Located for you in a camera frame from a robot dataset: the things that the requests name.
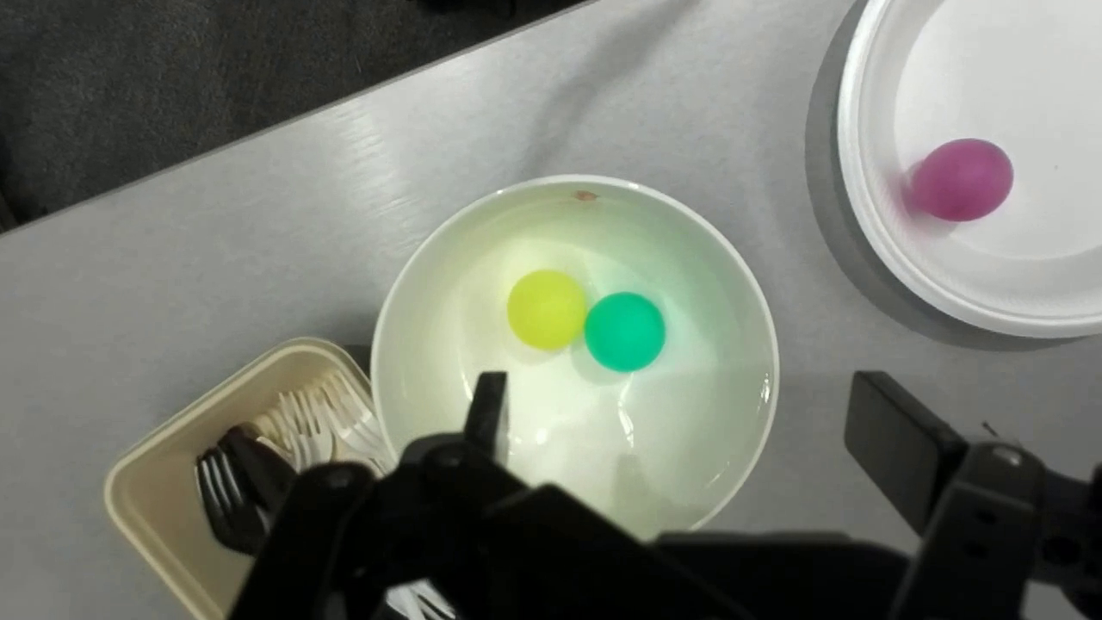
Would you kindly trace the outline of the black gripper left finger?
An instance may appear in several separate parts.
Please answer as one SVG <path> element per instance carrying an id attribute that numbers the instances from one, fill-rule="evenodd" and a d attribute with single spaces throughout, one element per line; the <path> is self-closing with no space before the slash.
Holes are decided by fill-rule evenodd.
<path id="1" fill-rule="evenodd" d="M 465 427 L 413 440 L 384 480 L 307 468 L 232 620 L 370 620 L 413 583 L 462 620 L 739 620 L 727 596 L 564 488 L 510 474 L 507 391 L 483 373 Z"/>

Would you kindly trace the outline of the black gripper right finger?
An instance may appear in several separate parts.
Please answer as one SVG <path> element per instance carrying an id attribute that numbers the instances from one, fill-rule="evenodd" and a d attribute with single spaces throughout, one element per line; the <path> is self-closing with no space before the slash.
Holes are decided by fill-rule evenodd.
<path id="1" fill-rule="evenodd" d="M 891 620 L 1022 620 L 1034 583 L 1102 620 L 1102 468 L 967 440 L 890 373 L 850 380 L 843 449 L 919 533 Z"/>

